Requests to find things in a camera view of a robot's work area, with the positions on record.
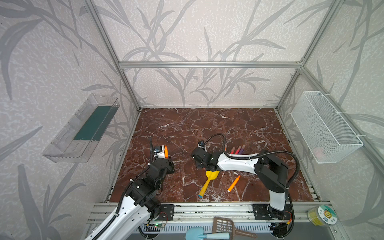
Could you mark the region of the red marker pen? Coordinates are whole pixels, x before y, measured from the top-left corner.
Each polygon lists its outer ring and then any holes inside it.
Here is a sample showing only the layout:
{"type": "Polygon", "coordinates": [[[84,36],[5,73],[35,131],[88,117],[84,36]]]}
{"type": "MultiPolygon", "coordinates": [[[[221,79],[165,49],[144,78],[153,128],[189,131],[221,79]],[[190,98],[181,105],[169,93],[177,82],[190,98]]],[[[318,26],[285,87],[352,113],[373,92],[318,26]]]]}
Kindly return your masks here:
{"type": "Polygon", "coordinates": [[[238,149],[235,152],[235,155],[239,154],[240,150],[242,149],[242,146],[239,146],[238,149]]]}

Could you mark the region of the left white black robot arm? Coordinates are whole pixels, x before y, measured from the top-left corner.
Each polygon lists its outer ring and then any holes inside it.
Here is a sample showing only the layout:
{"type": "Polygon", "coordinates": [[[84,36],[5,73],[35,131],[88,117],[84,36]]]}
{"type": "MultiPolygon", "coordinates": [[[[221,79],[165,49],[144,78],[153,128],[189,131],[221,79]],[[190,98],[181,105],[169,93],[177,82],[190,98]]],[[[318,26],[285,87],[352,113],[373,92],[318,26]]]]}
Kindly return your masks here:
{"type": "Polygon", "coordinates": [[[156,195],[168,174],[175,172],[170,159],[157,158],[133,178],[123,191],[117,207],[86,237],[87,240],[125,240],[141,224],[161,212],[156,195]]]}

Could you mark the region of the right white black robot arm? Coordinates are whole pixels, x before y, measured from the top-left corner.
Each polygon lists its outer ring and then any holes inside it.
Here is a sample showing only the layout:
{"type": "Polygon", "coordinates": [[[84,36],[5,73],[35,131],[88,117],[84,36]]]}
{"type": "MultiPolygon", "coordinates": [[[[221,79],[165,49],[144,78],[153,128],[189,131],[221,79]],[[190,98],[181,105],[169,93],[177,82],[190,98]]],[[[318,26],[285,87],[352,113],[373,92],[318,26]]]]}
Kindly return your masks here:
{"type": "Polygon", "coordinates": [[[291,152],[263,151],[259,154],[235,155],[226,152],[208,153],[202,147],[196,147],[191,154],[198,168],[208,171],[238,171],[255,174],[269,190],[269,204],[265,215],[270,219],[281,220],[289,199],[291,183],[300,172],[300,162],[291,152]],[[295,171],[289,177],[289,166],[278,158],[278,154],[291,156],[296,164],[295,171]]]}

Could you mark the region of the purple capped marker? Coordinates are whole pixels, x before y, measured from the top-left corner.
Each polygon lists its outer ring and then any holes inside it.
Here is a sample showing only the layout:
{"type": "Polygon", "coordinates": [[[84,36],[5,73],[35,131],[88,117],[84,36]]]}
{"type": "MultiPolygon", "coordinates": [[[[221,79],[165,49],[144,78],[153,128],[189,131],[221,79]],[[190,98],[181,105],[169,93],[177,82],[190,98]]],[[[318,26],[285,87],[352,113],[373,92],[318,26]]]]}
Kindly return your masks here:
{"type": "Polygon", "coordinates": [[[246,146],[246,145],[243,145],[243,146],[242,146],[241,150],[239,151],[239,155],[242,155],[242,154],[243,154],[243,152],[244,152],[244,150],[245,150],[245,146],[246,146]]]}

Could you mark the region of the orange capped marker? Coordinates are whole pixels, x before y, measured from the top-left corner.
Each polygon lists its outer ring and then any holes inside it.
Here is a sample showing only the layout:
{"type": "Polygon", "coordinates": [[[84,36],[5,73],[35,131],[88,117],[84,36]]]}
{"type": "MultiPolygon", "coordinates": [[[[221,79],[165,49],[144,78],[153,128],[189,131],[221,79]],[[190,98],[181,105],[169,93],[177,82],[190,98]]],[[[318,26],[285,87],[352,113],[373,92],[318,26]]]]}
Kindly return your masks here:
{"type": "Polygon", "coordinates": [[[238,183],[238,181],[240,180],[241,176],[238,176],[234,181],[233,183],[230,185],[230,187],[227,189],[227,192],[230,193],[234,187],[236,186],[236,184],[238,183]]]}
{"type": "Polygon", "coordinates": [[[169,153],[168,153],[168,147],[167,147],[167,145],[164,145],[164,155],[165,155],[165,158],[166,158],[166,159],[169,158],[169,153]]]}

